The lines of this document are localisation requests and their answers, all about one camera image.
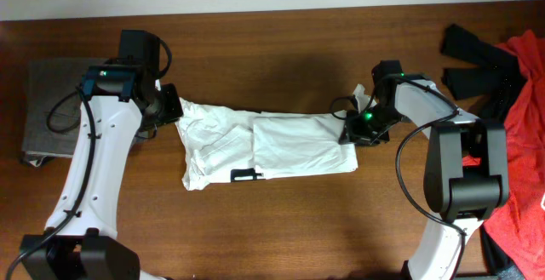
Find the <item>white t-shirt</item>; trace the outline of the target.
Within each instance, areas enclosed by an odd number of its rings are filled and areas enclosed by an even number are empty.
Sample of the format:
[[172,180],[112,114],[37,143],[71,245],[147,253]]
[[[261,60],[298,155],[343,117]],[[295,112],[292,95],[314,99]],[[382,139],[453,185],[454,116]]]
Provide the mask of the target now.
[[339,139],[345,111],[300,114],[236,111],[181,100],[176,122],[186,149],[188,191],[209,184],[353,172],[353,144]]

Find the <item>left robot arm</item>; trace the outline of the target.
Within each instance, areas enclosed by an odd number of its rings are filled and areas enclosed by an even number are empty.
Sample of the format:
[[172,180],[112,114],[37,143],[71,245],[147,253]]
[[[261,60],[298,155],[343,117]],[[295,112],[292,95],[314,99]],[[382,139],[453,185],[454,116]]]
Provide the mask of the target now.
[[117,240],[118,197],[136,140],[153,139],[183,110],[175,85],[159,81],[169,68],[167,43],[143,30],[124,30],[118,55],[83,74],[77,144],[66,182],[43,234],[26,234],[9,265],[33,279],[150,279],[138,254]]

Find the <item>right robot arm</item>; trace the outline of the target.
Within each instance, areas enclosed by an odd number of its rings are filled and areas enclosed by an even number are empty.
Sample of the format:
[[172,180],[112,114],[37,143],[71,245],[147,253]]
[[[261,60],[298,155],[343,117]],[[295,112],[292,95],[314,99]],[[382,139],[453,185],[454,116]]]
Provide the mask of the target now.
[[[341,117],[339,142],[378,146],[388,142],[388,131],[397,123],[415,124],[399,144],[394,166],[401,191],[427,224],[400,276],[453,279],[470,237],[508,200],[506,131],[501,123],[464,111],[424,74],[404,72],[397,60],[381,61],[371,75],[370,98],[349,98],[354,108]],[[410,195],[401,170],[402,152],[418,134],[428,140],[425,207]]]

